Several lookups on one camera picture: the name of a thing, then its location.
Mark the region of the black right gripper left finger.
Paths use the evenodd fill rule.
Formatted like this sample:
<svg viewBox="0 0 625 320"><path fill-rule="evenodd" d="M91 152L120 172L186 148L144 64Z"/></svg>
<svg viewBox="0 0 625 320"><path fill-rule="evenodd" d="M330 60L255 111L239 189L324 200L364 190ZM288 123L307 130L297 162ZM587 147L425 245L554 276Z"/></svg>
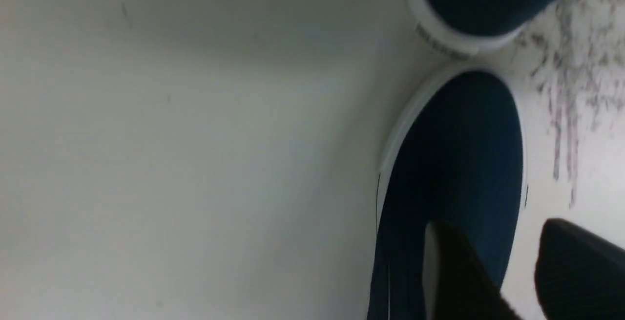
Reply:
<svg viewBox="0 0 625 320"><path fill-rule="evenodd" d="M424 238L424 304L427 320L519 320L463 233L429 222Z"/></svg>

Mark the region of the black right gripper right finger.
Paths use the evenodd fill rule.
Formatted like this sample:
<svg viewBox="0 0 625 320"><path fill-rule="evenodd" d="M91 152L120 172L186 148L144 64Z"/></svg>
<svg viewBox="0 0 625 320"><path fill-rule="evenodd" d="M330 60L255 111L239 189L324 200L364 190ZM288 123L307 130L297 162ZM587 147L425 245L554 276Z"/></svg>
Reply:
<svg viewBox="0 0 625 320"><path fill-rule="evenodd" d="M625 252L563 218L544 223L534 284L548 320L625 317Z"/></svg>

